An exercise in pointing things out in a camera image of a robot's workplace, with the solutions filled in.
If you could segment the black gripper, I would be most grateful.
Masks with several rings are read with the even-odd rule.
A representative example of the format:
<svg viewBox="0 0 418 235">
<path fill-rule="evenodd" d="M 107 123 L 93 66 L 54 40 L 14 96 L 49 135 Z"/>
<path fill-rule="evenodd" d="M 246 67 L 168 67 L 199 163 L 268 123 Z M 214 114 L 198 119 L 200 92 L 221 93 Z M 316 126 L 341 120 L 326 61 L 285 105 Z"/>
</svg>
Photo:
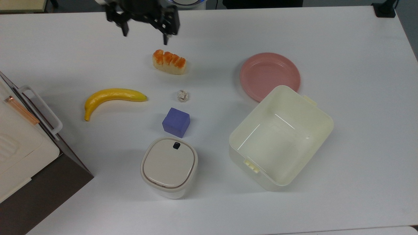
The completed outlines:
<svg viewBox="0 0 418 235">
<path fill-rule="evenodd" d="M 106 0 L 106 19 L 121 28 L 127 36 L 129 20 L 148 23 L 163 33 L 163 45 L 168 45 L 169 35 L 177 35 L 180 28 L 177 6 L 162 6 L 158 0 Z"/>
</svg>

